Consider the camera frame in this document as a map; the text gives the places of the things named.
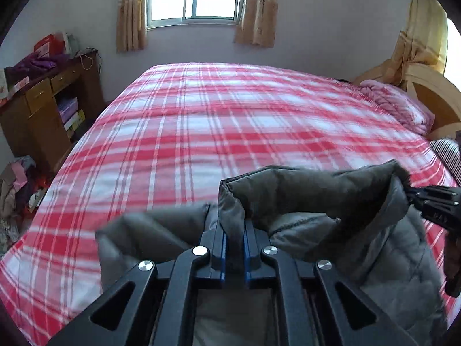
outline wooden dresser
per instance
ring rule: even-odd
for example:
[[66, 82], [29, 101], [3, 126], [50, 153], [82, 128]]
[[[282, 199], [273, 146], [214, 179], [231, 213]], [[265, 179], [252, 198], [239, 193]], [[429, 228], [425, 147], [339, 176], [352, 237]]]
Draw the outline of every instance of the wooden dresser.
[[45, 173], [56, 173], [72, 147], [58, 111], [57, 99], [63, 97], [77, 98], [89, 121], [105, 109], [96, 51], [33, 80], [0, 108], [0, 125], [15, 157], [30, 155]]

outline pink pillow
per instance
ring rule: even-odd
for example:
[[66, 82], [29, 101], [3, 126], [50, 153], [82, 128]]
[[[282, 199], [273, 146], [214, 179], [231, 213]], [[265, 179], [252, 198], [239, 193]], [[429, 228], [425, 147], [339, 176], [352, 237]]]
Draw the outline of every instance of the pink pillow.
[[423, 136], [430, 133], [434, 124], [434, 113], [420, 101], [409, 97], [402, 89], [377, 80], [364, 80], [359, 88], [403, 127]]

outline striped pillow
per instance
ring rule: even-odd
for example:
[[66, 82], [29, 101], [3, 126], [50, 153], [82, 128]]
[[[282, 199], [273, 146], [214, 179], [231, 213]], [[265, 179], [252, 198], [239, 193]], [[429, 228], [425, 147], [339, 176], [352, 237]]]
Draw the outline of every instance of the striped pillow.
[[439, 139], [430, 142], [430, 147], [442, 160], [453, 178], [461, 184], [461, 154], [457, 142], [452, 139]]

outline white wall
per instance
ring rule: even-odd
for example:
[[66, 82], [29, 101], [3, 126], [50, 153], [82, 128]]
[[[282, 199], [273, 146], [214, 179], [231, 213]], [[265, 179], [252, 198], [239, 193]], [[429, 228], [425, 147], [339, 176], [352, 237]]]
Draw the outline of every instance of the white wall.
[[[0, 46], [0, 67], [15, 64], [47, 34], [75, 34], [100, 51], [106, 100], [151, 66], [175, 62], [252, 63], [353, 78], [387, 59], [410, 0], [279, 0], [274, 48], [233, 43], [234, 27], [190, 25], [148, 32], [148, 48], [117, 54], [118, 0], [31, 0]], [[0, 165], [4, 149], [0, 141]]]

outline tied curtain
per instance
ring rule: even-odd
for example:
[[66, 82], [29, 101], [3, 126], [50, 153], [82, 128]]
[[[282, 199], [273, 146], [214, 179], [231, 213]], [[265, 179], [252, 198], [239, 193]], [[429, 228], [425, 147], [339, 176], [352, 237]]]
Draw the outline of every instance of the tied curtain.
[[235, 42], [274, 47], [277, 0], [245, 0]]
[[146, 0], [119, 0], [117, 52], [144, 49], [146, 29]]
[[422, 63], [443, 74], [447, 62], [447, 13], [437, 0], [411, 0], [407, 27], [392, 57], [381, 65], [382, 82], [399, 85], [406, 63]]

